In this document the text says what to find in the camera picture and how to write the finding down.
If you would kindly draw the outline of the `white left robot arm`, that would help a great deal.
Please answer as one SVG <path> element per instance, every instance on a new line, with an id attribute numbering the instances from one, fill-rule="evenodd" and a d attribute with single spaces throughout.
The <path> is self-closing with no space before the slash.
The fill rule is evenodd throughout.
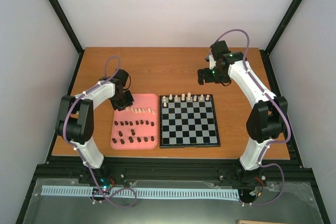
<path id="1" fill-rule="evenodd" d="M 106 100 L 116 111 L 131 106 L 134 99 L 125 87 L 130 82 L 130 75 L 119 69 L 113 77 L 103 77 L 87 91 L 65 95 L 60 101 L 55 132 L 78 152 L 86 167 L 92 168 L 90 176 L 100 184 L 108 180 L 109 170 L 102 166 L 104 155 L 93 139 L 94 110 Z"/>

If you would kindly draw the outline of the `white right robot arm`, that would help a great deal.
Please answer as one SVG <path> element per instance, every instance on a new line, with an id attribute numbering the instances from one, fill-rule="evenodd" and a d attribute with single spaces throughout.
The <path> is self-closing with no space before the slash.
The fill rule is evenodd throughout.
<path id="1" fill-rule="evenodd" d="M 239 161 L 244 170 L 258 169 L 271 143 L 290 130 L 288 102 L 271 92 L 254 73 L 245 55 L 231 52 L 225 41 L 211 45 L 206 61 L 209 67 L 197 71 L 198 84 L 213 82 L 227 86 L 236 82 L 251 106 L 246 122 L 249 140 Z"/>

